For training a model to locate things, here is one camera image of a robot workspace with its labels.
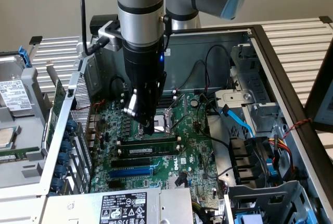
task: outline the power supply label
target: power supply label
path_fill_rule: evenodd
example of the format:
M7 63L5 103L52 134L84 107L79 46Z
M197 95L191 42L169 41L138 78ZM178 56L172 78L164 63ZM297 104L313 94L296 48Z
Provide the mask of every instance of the power supply label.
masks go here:
M103 196L100 224L147 223L147 193Z
M21 80L0 82L0 94L10 111L31 109Z

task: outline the open computer chassis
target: open computer chassis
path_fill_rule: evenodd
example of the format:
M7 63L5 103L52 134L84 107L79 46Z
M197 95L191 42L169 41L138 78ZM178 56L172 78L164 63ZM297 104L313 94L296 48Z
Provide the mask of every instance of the open computer chassis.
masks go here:
M223 45L226 51L211 51L207 62L210 86L204 93L203 69L195 65L197 60L205 61L213 45ZM187 190L183 196L189 197L183 206L187 217L163 215L164 208L168 210L164 199L164 205L154 205L154 213L144 216L146 223L187 223L188 215L192 220L191 201L217 209L210 213L215 216L212 223L222 223L223 218L232 223L254 214L261 215L264 223L295 223L310 220L314 214L319 223L329 222L332 165L310 124L292 130L283 140L292 153L293 173L283 151L275 150L279 162L271 168L277 153L268 139L282 138L306 116L261 26L176 31L165 55L165 70L163 101L155 117L158 130L147 136L138 123L121 113L123 87L115 83L109 91L109 81L116 74L130 85L122 52L103 50L80 61L62 102L37 185L41 188L24 192L26 196L46 196L43 222L55 217L55 205L82 200L73 194L84 193L85 201L94 197L91 201L97 207L81 205L80 211L103 223L111 220L103 219L102 201L108 195L141 192L160 194L161 200L164 190L172 189L182 192L170 193L173 198L169 201L175 204ZM211 99L211 105L202 93ZM222 113L225 104L251 127L255 138ZM229 147L210 140L201 130ZM71 143L70 148L63 146L64 140ZM66 215L58 218L68 220ZM200 223L197 215L194 219Z

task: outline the motherboard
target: motherboard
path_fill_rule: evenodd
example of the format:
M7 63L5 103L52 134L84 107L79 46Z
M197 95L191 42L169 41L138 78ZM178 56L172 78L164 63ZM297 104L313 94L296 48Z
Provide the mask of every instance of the motherboard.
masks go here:
M91 193L117 190L190 188L192 199L217 207L217 180L212 141L202 135L204 109L199 95L186 93L172 108L158 109L153 135L121 111L120 102L101 106L90 135L94 174Z

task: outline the blue pcie slot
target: blue pcie slot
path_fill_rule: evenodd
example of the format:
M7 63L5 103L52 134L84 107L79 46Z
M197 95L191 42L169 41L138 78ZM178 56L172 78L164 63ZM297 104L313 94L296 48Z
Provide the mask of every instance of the blue pcie slot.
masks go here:
M141 168L112 170L109 172L109 174L110 178L130 177L130 176L152 176L152 168L141 167Z

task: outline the robotic arm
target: robotic arm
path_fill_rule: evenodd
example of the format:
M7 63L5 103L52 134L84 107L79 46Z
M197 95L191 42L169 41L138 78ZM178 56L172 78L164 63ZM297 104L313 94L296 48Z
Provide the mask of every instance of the robotic arm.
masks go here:
M166 0L165 15L163 0L118 0L120 25L114 26L110 22L102 27L99 36L106 41L100 45L105 46L108 42L111 49L116 51L121 39L125 70L133 88L124 112L145 126L145 132L153 133L153 118L167 77L164 72L164 51L172 30L200 27L199 11L233 19L243 2ZM168 37L166 44L164 34Z

